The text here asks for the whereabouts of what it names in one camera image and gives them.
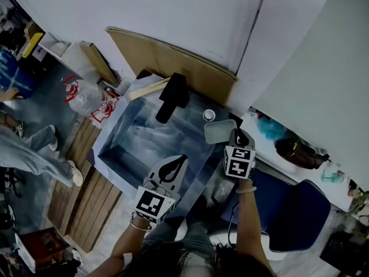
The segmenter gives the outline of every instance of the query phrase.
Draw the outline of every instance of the blue bin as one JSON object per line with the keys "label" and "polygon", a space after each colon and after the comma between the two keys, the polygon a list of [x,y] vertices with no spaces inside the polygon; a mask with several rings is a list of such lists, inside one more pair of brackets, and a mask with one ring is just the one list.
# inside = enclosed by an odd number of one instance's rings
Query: blue bin
{"label": "blue bin", "polygon": [[0,85],[5,88],[16,87],[23,97],[29,98],[36,83],[23,71],[16,58],[7,50],[0,51]]}

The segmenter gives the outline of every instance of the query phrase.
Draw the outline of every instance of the black cable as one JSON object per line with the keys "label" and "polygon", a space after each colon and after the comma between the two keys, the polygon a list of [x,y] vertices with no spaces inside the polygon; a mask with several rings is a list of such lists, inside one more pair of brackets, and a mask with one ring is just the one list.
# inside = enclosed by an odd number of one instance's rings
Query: black cable
{"label": "black cable", "polygon": [[233,207],[233,210],[232,210],[232,215],[231,215],[231,218],[229,220],[229,226],[228,226],[228,244],[231,245],[231,246],[236,246],[236,244],[233,244],[231,243],[231,239],[229,238],[230,236],[230,233],[231,233],[231,224],[232,224],[232,219],[233,219],[233,215],[235,213],[235,210],[236,208],[238,207],[239,203],[237,203],[234,207]]}

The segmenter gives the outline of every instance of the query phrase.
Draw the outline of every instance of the brown bag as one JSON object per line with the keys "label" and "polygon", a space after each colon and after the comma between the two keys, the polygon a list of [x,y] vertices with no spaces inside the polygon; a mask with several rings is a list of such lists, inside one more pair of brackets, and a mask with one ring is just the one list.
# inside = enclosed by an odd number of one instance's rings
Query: brown bag
{"label": "brown bag", "polygon": [[298,138],[286,138],[276,141],[277,153],[303,169],[318,169],[329,159],[329,155],[320,155],[314,149],[305,145]]}

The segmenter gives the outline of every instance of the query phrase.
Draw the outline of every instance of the black and white marker cube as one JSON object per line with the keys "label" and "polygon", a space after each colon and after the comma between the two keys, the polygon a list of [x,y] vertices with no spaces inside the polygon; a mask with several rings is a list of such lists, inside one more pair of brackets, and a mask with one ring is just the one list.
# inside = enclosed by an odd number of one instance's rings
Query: black and white marker cube
{"label": "black and white marker cube", "polygon": [[229,177],[248,178],[254,158],[254,150],[226,145],[223,159],[225,174]]}
{"label": "black and white marker cube", "polygon": [[135,212],[140,218],[161,223],[176,207],[177,201],[139,186],[134,199]]}

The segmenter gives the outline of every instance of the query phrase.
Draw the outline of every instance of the jeans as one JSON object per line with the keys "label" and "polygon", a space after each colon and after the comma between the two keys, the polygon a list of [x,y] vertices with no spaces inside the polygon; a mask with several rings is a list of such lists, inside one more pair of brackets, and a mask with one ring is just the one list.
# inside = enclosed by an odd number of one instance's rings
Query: jeans
{"label": "jeans", "polygon": [[214,263],[214,249],[209,236],[206,234],[203,222],[188,224],[187,233],[182,240],[174,241],[177,236],[177,229],[166,222],[160,223],[144,239],[144,246],[152,245],[156,242],[180,242],[185,250],[191,251],[201,256],[209,264]]}
{"label": "jeans", "polygon": [[37,153],[54,142],[56,137],[50,126],[23,140],[10,129],[0,125],[0,166],[28,171],[35,175],[45,172],[65,185],[73,186],[73,172],[68,162],[63,163]]}

